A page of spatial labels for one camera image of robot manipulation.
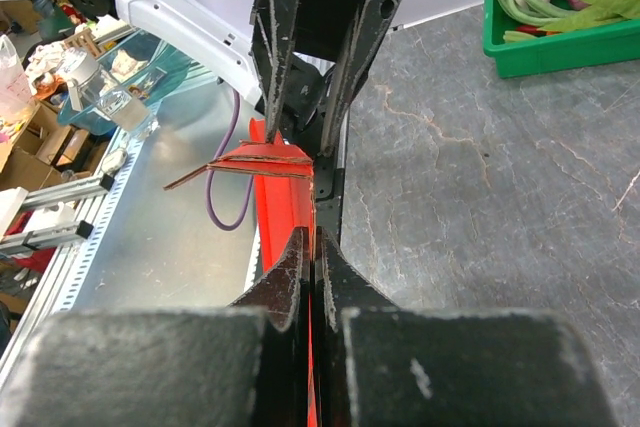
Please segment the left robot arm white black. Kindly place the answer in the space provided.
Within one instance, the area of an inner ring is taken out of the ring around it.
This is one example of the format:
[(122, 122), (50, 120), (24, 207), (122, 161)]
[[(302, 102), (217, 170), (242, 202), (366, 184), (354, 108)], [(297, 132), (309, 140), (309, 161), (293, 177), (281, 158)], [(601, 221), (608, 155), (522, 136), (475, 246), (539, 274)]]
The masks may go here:
[(328, 156), (402, 0), (254, 0), (250, 35), (200, 0), (70, 1), (89, 18), (112, 15), (155, 35), (222, 77), (247, 102), (262, 103), (268, 141), (281, 125), (295, 56), (331, 62), (318, 147)]

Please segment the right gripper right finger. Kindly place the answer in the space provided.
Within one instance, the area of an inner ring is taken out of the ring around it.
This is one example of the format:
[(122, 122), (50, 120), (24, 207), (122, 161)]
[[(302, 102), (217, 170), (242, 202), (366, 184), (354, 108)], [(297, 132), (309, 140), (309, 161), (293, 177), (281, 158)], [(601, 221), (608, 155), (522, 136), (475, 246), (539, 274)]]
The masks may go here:
[(320, 426), (350, 424), (341, 311), (395, 306), (345, 259), (335, 236), (319, 227), (314, 254), (314, 388)]

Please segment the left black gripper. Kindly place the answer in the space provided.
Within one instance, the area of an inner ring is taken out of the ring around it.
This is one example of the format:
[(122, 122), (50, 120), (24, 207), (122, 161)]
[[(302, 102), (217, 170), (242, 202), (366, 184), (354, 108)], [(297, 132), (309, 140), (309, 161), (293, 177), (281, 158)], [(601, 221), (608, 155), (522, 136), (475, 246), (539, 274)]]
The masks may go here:
[(313, 66), (295, 53), (337, 62), (319, 153), (339, 143), (342, 122), (366, 81), (402, 0), (255, 0), (251, 53), (262, 91), (265, 141), (311, 115)]

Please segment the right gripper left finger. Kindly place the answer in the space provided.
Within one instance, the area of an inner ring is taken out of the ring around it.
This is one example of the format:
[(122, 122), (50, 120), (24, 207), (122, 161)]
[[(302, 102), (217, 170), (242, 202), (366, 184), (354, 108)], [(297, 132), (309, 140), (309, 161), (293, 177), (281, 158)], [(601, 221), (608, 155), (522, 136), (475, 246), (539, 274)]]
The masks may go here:
[(231, 305), (265, 319), (253, 426), (305, 426), (309, 394), (309, 233), (292, 230), (276, 263)]

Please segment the red paper box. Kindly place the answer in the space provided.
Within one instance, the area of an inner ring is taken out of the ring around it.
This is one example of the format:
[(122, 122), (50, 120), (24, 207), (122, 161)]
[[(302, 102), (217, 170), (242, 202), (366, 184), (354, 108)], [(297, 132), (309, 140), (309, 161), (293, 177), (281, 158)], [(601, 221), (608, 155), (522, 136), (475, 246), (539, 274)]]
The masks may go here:
[[(266, 273), (280, 258), (292, 230), (309, 233), (309, 256), (315, 239), (313, 162), (300, 148), (277, 136), (265, 141), (265, 122), (249, 124), (249, 139), (194, 171), (168, 184), (169, 189), (203, 174), (229, 172), (252, 175), (263, 267)], [(181, 329), (186, 343), (186, 365), (194, 368), (194, 380), (202, 383), (204, 404), (190, 407), (197, 426), (253, 426), (255, 381), (259, 370), (261, 336), (265, 319), (252, 308), (232, 305), (224, 309), (193, 313)], [(313, 374), (309, 299), (309, 414)]]

